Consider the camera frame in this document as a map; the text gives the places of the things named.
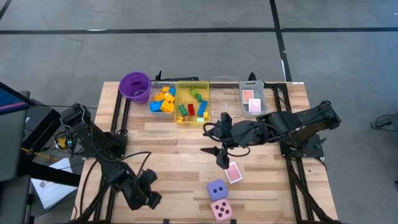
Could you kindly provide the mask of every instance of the pink dice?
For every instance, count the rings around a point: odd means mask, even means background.
[[[226,198],[220,199],[210,204],[216,221],[222,222],[232,217],[232,208]]]

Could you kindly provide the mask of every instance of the orange lego brick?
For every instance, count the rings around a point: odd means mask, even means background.
[[[171,95],[170,93],[165,93],[164,94],[164,98],[166,99],[166,100],[168,100],[168,101],[170,101],[170,102],[174,102],[174,96],[173,95]]]
[[[164,93],[159,93],[158,95],[155,95],[155,101],[161,100],[164,100]]]
[[[162,106],[160,107],[160,109],[163,112],[170,113],[170,112],[172,112],[174,110],[174,103],[165,100],[165,101],[163,101]]]
[[[167,93],[169,91],[170,87],[163,87],[162,92]]]

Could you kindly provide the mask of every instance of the black floor line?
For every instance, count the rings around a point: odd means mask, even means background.
[[[281,28],[281,32],[398,32],[398,27]]]
[[[8,6],[10,6],[12,0],[7,0],[6,3],[4,3],[3,7],[0,10],[0,20],[4,16],[4,13],[6,13]]]
[[[0,34],[191,34],[191,33],[275,32],[267,27],[214,27],[169,29],[92,29],[92,30],[0,30]]]
[[[280,29],[278,11],[276,9],[275,0],[269,0],[269,4],[271,5],[272,18],[274,20],[276,39],[278,41],[279,55],[280,59],[282,60],[282,67],[284,69],[285,81],[291,82],[292,76],[290,75],[289,63],[287,62],[284,38],[282,36]]]

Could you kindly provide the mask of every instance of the yellow bin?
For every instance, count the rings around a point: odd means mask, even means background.
[[[206,110],[210,117],[210,84],[208,81],[178,81],[176,85],[176,93],[175,93],[175,108],[174,108],[174,121],[178,124],[201,124],[203,125],[205,122],[198,122],[197,118],[202,118],[202,116],[198,116],[198,110],[201,102],[198,102],[196,98],[194,98],[189,89],[194,87],[195,90],[201,94],[202,100],[207,101]],[[195,110],[194,116],[189,116],[188,104],[193,104],[193,109]],[[188,112],[188,115],[184,117],[184,121],[178,121],[178,117],[182,116],[180,112],[180,105],[184,105],[185,109]]]

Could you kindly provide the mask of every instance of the clear plastic bin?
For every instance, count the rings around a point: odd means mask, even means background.
[[[243,103],[242,90],[253,90],[254,99],[260,99],[261,108],[259,113],[250,113],[249,105]],[[239,83],[239,94],[241,95],[241,107],[243,116],[247,118],[256,117],[265,114],[268,110],[266,97],[264,96],[264,82],[263,81],[244,81]]]
[[[239,79],[231,76],[210,78],[210,114],[212,118],[220,118],[227,112],[232,118],[242,116]]]
[[[198,116],[198,110],[201,105],[201,102],[198,102],[196,98],[194,98],[189,90],[191,87],[194,87],[196,91],[201,94],[202,100],[207,101],[206,110],[210,116],[210,101],[209,101],[209,82],[207,81],[178,81],[176,85],[176,93],[175,93],[175,113],[174,120],[178,124],[199,124],[203,125],[205,122],[198,122],[197,118],[202,118],[202,116]],[[193,108],[195,110],[194,116],[189,116],[188,112],[188,104],[193,104]],[[184,105],[188,115],[184,117],[184,121],[178,121],[178,117],[182,116],[178,106]]]
[[[149,112],[151,112],[152,114],[156,114],[157,116],[164,116],[164,117],[173,117],[173,113],[176,109],[176,107],[174,106],[174,111],[170,112],[170,113],[166,113],[166,112],[152,112],[150,110],[150,103],[155,101],[155,95],[158,95],[161,91],[163,87],[170,87],[170,88],[176,88],[176,83],[177,82],[167,82],[167,81],[153,81],[152,82],[152,93],[149,96],[149,100],[148,100],[148,110]]]

